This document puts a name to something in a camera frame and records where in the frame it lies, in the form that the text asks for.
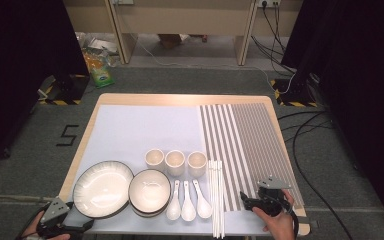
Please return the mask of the white ceramic cup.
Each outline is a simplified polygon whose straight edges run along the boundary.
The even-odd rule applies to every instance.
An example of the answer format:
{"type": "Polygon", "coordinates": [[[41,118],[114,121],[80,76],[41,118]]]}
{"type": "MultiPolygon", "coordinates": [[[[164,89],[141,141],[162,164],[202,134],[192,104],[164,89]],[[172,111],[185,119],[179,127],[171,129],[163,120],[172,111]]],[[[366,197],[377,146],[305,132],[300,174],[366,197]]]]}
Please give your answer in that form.
{"type": "Polygon", "coordinates": [[[185,156],[181,151],[172,150],[166,154],[165,164],[171,176],[180,176],[185,169],[185,156]]]}
{"type": "Polygon", "coordinates": [[[150,149],[145,154],[145,163],[150,169],[164,171],[165,155],[160,149],[150,149]]]}
{"type": "Polygon", "coordinates": [[[188,173],[190,176],[199,178],[207,169],[207,157],[204,153],[195,151],[189,154],[187,159],[188,173]]]}

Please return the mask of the black stand base hazard tape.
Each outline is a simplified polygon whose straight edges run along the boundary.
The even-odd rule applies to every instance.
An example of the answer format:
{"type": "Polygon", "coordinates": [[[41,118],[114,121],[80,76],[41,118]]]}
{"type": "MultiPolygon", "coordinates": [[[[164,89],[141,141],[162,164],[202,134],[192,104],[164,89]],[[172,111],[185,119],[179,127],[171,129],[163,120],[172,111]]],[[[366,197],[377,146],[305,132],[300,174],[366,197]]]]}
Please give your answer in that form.
{"type": "Polygon", "coordinates": [[[306,83],[292,79],[273,79],[270,81],[277,103],[281,106],[316,107],[317,103],[306,83]]]}
{"type": "Polygon", "coordinates": [[[65,82],[54,76],[46,78],[39,89],[38,102],[46,105],[78,105],[89,84],[90,78],[85,75],[70,75],[65,82]]]}

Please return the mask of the green orange snack bag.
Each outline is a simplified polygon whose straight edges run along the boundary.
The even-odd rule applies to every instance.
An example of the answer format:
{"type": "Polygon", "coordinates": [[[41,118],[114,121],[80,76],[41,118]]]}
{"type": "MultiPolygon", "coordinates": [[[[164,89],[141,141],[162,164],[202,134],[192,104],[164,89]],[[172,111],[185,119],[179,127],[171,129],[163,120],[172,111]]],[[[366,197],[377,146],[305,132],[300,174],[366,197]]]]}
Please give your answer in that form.
{"type": "Polygon", "coordinates": [[[90,76],[97,88],[103,88],[115,83],[109,71],[111,65],[107,51],[85,48],[82,52],[90,76]]]}

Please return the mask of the striped grey placemat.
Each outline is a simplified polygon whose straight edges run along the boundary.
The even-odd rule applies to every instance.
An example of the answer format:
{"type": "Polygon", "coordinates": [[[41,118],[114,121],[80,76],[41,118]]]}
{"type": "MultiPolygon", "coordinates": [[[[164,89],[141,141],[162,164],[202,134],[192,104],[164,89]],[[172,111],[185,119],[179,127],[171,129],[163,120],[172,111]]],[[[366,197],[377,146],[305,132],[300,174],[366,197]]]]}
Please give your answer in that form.
{"type": "Polygon", "coordinates": [[[258,182],[287,183],[297,206],[304,204],[278,124],[262,103],[204,105],[199,108],[205,151],[222,163],[226,211],[242,211],[240,194],[258,196],[258,182]]]}

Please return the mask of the clear plastic bags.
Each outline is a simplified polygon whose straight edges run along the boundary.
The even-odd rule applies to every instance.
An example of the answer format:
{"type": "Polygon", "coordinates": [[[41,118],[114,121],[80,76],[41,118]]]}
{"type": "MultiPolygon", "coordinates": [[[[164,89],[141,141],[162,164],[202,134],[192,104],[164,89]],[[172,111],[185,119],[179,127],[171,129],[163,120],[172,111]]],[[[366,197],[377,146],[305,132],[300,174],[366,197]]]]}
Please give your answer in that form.
{"type": "Polygon", "coordinates": [[[76,38],[84,54],[97,57],[107,66],[117,65],[119,54],[113,34],[76,32],[76,38]]]}

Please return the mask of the white plate dark rim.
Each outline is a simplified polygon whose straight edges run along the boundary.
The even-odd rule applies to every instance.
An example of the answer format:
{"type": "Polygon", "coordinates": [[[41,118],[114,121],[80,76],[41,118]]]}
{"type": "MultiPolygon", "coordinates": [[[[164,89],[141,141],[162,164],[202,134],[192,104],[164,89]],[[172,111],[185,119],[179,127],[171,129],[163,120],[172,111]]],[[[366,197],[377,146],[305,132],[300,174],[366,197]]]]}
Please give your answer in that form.
{"type": "Polygon", "coordinates": [[[129,185],[134,175],[118,161],[104,161],[88,168],[74,185],[72,198],[77,210],[93,219],[109,218],[129,203],[129,185]]]}

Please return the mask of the white ceramic spoon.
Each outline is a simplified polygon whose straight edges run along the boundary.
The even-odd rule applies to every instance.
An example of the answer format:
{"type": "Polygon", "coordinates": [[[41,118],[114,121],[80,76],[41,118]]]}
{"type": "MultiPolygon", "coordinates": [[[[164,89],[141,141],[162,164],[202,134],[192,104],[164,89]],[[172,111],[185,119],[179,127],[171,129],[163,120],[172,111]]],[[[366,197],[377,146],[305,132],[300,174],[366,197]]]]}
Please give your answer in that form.
{"type": "Polygon", "coordinates": [[[181,207],[180,207],[180,201],[179,201],[179,187],[180,187],[180,181],[175,180],[172,199],[166,209],[166,217],[171,221],[177,220],[181,215],[181,207]]]}
{"type": "Polygon", "coordinates": [[[212,206],[205,199],[205,197],[201,191],[201,187],[199,185],[199,182],[196,179],[194,179],[192,181],[192,183],[195,187],[196,194],[197,194],[197,213],[201,218],[208,219],[212,216],[212,212],[213,212],[212,206]]]}
{"type": "Polygon", "coordinates": [[[183,182],[184,202],[181,209],[181,217],[186,222],[192,222],[196,218],[196,210],[191,200],[189,182],[183,182]]]}

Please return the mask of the black curtain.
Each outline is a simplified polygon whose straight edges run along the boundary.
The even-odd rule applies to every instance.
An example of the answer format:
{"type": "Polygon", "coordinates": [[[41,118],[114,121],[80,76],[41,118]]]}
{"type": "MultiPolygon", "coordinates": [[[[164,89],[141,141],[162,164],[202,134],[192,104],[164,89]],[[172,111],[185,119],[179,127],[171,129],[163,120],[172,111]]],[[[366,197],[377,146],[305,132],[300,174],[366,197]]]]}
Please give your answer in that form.
{"type": "Polygon", "coordinates": [[[384,0],[303,0],[283,64],[315,74],[384,206],[384,0]]]}
{"type": "Polygon", "coordinates": [[[87,73],[63,0],[0,0],[0,156],[47,77],[87,73]]]}

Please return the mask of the person's right hand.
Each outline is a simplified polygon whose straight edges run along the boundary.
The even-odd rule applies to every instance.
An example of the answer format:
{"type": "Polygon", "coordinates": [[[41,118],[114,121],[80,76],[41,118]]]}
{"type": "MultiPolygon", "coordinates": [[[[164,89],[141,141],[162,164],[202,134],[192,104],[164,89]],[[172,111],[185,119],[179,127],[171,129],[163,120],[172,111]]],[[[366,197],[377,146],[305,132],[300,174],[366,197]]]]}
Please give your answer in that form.
{"type": "Polygon", "coordinates": [[[264,222],[263,231],[270,232],[275,240],[296,240],[293,217],[290,214],[281,212],[271,217],[258,208],[254,208],[253,212],[264,222]]]}

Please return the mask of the cardboard box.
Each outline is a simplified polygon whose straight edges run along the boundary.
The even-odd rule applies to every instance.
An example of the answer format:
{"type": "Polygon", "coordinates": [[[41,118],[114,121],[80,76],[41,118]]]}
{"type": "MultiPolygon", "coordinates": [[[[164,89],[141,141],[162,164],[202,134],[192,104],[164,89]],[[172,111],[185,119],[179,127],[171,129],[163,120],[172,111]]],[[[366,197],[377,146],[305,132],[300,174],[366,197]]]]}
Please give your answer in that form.
{"type": "Polygon", "coordinates": [[[166,49],[173,49],[180,46],[187,38],[186,34],[159,34],[159,41],[166,49]]]}

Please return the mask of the pale blue table mat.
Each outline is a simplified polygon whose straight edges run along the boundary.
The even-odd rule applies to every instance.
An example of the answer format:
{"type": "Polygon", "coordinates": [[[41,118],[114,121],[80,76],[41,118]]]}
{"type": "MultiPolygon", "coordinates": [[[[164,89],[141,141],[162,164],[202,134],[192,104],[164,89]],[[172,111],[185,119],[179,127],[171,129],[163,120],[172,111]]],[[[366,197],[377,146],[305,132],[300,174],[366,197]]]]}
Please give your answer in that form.
{"type": "MultiPolygon", "coordinates": [[[[146,167],[146,152],[153,148],[163,152],[179,150],[184,154],[201,151],[207,155],[201,106],[100,106],[91,132],[83,138],[86,146],[75,173],[81,175],[105,160],[118,160],[133,172],[139,172],[146,167]]],[[[277,123],[273,109],[265,106],[277,123]]],[[[259,235],[261,232],[262,222],[252,212],[245,208],[225,210],[226,235],[259,235]]]]}

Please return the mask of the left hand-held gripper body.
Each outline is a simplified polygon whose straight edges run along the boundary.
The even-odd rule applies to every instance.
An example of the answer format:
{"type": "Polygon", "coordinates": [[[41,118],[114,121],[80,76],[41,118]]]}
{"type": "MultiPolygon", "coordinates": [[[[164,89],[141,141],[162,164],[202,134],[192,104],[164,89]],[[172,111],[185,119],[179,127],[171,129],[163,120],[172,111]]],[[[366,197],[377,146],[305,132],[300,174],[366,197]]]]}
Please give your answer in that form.
{"type": "MultiPolygon", "coordinates": [[[[47,204],[44,207],[44,214],[36,227],[39,236],[53,238],[61,234],[67,234],[67,230],[77,231],[74,227],[63,224],[72,207],[72,202],[65,203],[60,198],[55,198],[51,203],[47,204]]],[[[80,235],[70,236],[71,238],[80,237],[80,235]]]]}

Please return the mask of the beige desk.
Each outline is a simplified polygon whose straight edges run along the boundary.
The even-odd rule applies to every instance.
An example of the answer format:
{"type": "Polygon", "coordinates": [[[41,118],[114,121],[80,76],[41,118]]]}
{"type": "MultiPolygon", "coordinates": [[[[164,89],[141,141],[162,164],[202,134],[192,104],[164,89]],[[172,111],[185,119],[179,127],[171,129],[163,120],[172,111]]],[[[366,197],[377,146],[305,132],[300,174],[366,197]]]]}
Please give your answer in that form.
{"type": "Polygon", "coordinates": [[[278,28],[291,35],[303,0],[259,8],[258,0],[63,0],[76,32],[112,33],[120,61],[130,62],[140,34],[231,36],[239,65],[253,36],[278,28]]]}

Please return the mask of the bundle of white chopsticks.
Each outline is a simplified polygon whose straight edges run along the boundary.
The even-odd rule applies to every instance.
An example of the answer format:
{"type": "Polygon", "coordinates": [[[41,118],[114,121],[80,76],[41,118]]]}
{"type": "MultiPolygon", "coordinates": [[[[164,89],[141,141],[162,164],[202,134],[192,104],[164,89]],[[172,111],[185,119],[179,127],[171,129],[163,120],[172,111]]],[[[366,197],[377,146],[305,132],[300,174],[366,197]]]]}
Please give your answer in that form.
{"type": "Polygon", "coordinates": [[[223,165],[219,160],[209,161],[209,186],[212,202],[213,237],[223,239],[224,233],[224,176],[223,165]]]}

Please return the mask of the white wall socket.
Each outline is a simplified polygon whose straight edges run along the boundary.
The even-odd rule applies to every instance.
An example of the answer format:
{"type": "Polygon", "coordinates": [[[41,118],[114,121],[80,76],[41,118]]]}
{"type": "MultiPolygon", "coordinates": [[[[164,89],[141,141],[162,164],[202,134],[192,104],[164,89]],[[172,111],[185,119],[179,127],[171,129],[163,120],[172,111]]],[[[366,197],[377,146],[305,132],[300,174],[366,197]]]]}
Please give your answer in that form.
{"type": "Polygon", "coordinates": [[[257,6],[259,8],[275,8],[279,7],[281,0],[258,0],[257,6]]]}

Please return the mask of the person's left hand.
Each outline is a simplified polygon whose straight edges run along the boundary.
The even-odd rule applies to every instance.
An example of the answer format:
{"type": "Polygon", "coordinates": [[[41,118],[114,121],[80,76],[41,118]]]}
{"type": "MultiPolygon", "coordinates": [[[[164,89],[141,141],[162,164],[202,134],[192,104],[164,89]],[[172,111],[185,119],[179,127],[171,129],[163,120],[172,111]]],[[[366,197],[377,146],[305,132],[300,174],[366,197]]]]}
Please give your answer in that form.
{"type": "MultiPolygon", "coordinates": [[[[36,227],[41,220],[44,212],[41,211],[39,212],[35,218],[31,221],[31,223],[26,227],[26,229],[22,232],[21,236],[23,238],[28,237],[28,236],[37,236],[36,233],[36,227]]],[[[53,238],[49,238],[48,240],[70,240],[71,236],[69,234],[61,234],[58,236],[55,236],[53,238]]]]}

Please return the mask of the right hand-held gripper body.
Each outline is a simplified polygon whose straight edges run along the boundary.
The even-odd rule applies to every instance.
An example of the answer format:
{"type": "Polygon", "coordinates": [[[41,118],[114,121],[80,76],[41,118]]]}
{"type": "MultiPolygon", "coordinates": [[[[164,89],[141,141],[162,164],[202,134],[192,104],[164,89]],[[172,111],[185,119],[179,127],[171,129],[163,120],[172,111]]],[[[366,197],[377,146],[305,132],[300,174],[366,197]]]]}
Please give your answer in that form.
{"type": "Polygon", "coordinates": [[[284,189],[290,189],[291,185],[272,175],[257,182],[258,196],[263,201],[262,210],[269,216],[275,217],[282,210],[290,212],[291,204],[285,199],[284,189]]]}

